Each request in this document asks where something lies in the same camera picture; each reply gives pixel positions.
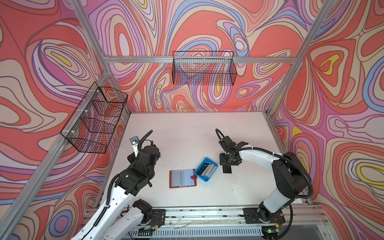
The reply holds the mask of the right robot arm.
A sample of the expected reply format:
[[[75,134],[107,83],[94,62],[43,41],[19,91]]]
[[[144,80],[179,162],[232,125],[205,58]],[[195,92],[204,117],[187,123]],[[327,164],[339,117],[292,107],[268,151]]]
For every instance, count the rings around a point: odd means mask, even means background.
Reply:
[[[219,129],[215,129],[215,132],[224,150],[220,154],[220,165],[224,174],[231,174],[232,166],[238,166],[243,161],[255,163],[274,174],[276,188],[259,204],[257,210],[246,216],[248,219],[270,223],[277,220],[283,208],[291,207],[295,199],[310,199],[313,196],[314,188],[310,174],[294,153],[273,153],[252,147],[246,142],[235,143]]]

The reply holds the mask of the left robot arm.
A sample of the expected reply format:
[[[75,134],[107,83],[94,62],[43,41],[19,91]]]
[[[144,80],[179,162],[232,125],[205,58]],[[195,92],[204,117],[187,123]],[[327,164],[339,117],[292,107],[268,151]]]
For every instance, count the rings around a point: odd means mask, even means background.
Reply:
[[[155,176],[155,165],[161,157],[160,150],[152,141],[142,147],[152,132],[150,130],[137,144],[133,144],[130,165],[112,178],[102,206],[72,237],[73,240],[120,240],[136,226],[151,221],[153,207],[134,198],[142,188],[152,185],[150,180]]]

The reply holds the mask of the red leather card holder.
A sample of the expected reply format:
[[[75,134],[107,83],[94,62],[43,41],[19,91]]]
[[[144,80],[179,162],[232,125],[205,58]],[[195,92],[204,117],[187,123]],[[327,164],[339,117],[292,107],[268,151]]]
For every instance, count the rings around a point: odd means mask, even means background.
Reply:
[[[170,181],[169,181],[170,189],[196,187],[196,186],[197,186],[197,176],[195,174],[195,169],[170,171]]]

